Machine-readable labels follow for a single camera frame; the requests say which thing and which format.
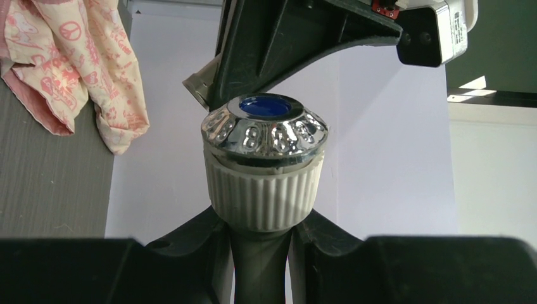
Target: silver cap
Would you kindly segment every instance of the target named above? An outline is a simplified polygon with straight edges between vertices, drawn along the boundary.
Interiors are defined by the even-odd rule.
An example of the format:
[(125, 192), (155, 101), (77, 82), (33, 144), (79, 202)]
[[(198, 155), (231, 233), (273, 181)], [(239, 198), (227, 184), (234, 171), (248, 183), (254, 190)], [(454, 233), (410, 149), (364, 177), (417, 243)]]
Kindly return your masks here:
[(218, 158), (251, 167), (283, 167), (307, 163), (321, 153), (328, 127), (293, 98), (250, 94), (211, 112), (201, 133)]

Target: peace sign print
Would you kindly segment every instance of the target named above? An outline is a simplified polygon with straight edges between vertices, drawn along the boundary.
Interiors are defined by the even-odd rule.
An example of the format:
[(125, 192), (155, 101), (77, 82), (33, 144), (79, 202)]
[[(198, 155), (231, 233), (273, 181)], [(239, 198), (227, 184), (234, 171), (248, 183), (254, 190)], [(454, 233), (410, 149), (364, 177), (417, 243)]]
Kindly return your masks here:
[(82, 27), (75, 21), (67, 21), (60, 25), (60, 35), (69, 41), (77, 41), (82, 36)]

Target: blue button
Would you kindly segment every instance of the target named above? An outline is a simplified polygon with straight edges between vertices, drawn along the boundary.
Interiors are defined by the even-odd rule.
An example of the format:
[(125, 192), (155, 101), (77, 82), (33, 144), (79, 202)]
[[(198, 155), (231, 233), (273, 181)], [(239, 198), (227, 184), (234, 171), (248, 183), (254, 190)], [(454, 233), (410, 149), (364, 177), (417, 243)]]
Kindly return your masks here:
[(241, 101), (241, 110), (260, 117), (276, 117), (289, 113), (291, 104), (275, 96), (249, 97)]

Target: cloth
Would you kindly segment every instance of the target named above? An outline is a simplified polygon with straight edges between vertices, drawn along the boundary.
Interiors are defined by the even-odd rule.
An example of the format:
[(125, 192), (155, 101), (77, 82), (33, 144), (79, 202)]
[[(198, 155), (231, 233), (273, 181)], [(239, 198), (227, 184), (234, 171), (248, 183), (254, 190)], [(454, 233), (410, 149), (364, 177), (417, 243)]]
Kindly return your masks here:
[(138, 60), (118, 0), (0, 0), (0, 75), (32, 116), (60, 136), (94, 101), (107, 147), (121, 155), (149, 128)]

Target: pink cloth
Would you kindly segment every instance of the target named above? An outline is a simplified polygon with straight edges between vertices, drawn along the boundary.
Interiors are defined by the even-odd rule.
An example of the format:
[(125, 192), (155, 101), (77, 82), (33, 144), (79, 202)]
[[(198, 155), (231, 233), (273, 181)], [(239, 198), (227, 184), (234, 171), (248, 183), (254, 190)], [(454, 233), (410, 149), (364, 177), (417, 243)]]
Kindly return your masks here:
[(147, 132), (149, 119), (117, 6), (118, 0), (0, 0), (0, 59), (3, 70), (11, 67), (4, 81), (53, 134), (75, 132), (90, 96), (104, 143), (121, 155)]

